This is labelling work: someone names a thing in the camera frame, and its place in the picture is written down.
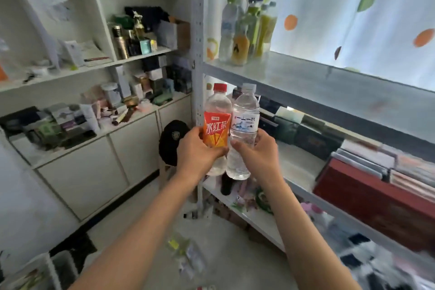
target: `red bottle cap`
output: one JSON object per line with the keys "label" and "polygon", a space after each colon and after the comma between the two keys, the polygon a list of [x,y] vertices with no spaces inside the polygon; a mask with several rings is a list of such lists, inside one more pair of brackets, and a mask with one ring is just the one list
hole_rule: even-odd
{"label": "red bottle cap", "polygon": [[227,84],[216,83],[215,86],[213,87],[213,91],[226,92]]}

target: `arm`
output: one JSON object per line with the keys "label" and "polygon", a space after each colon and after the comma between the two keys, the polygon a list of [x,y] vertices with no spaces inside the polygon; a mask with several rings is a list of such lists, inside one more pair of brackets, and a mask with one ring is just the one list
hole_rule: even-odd
{"label": "arm", "polygon": [[271,204],[290,269],[301,290],[361,289],[302,209],[279,167],[275,139],[258,129],[257,144],[232,141]]}
{"label": "arm", "polygon": [[144,214],[97,258],[70,290],[139,290],[165,232],[188,195],[227,148],[209,148],[193,128],[177,149],[177,172]]}

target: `red and orange label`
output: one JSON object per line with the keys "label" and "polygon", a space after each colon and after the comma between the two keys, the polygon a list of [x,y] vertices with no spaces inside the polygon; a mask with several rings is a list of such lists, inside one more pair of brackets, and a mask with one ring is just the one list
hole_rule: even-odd
{"label": "red and orange label", "polygon": [[205,111],[202,141],[209,147],[226,147],[230,123],[231,114]]}

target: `hand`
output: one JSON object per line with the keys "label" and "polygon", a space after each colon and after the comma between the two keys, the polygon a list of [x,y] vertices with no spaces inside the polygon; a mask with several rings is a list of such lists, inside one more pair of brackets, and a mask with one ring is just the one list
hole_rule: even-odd
{"label": "hand", "polygon": [[228,152],[228,147],[207,147],[200,138],[203,127],[197,126],[180,140],[177,148],[177,173],[195,185],[210,171],[214,161]]}
{"label": "hand", "polygon": [[242,156],[247,169],[260,185],[282,179],[275,139],[259,128],[255,142],[254,148],[237,140],[231,140],[231,145]]}

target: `cabinet door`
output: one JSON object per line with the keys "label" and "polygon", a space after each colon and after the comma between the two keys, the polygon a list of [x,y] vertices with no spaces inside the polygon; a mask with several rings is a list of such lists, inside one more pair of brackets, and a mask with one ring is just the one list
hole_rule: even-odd
{"label": "cabinet door", "polygon": [[127,188],[106,137],[38,171],[80,219],[85,219]]}
{"label": "cabinet door", "polygon": [[192,127],[192,106],[190,95],[159,109],[162,130],[174,119],[185,122]]}
{"label": "cabinet door", "polygon": [[159,168],[159,137],[155,113],[110,134],[131,185],[144,180]]}

